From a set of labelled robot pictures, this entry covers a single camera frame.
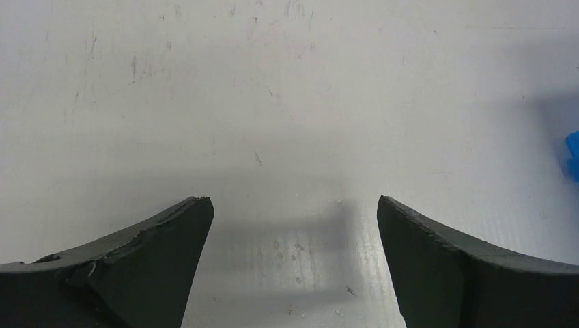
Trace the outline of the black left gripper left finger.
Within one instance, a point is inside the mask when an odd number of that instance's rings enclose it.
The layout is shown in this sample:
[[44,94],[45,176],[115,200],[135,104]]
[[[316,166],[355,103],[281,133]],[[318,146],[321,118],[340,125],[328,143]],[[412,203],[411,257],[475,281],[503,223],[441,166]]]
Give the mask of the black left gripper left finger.
[[179,327],[214,218],[187,198],[35,262],[1,266],[2,327]]

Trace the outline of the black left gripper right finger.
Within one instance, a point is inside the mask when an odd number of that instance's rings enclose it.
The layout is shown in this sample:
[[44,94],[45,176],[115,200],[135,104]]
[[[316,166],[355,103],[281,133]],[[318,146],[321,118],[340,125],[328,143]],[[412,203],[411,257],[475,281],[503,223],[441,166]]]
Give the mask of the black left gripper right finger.
[[511,251],[389,197],[377,222],[408,327],[577,327],[578,267]]

